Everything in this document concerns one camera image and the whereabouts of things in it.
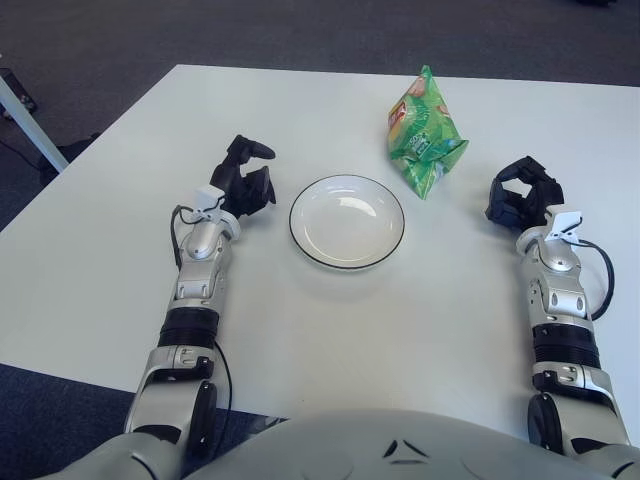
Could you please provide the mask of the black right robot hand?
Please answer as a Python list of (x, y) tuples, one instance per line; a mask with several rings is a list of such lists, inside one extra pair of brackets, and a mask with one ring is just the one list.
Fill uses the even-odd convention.
[[(505, 182), (515, 179), (530, 187), (526, 196), (504, 187)], [(563, 203), (561, 185), (533, 157), (525, 156), (494, 177), (485, 216), (498, 225), (524, 231), (545, 225), (547, 208)]]

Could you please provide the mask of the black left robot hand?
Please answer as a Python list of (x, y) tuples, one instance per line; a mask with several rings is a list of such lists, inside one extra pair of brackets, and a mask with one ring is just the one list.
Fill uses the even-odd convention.
[(237, 135), (227, 148), (225, 159), (215, 168), (210, 184), (224, 192), (222, 209), (236, 218), (250, 216), (276, 203), (269, 168), (263, 166), (246, 174), (240, 167), (252, 158), (272, 160), (275, 152), (268, 146)]

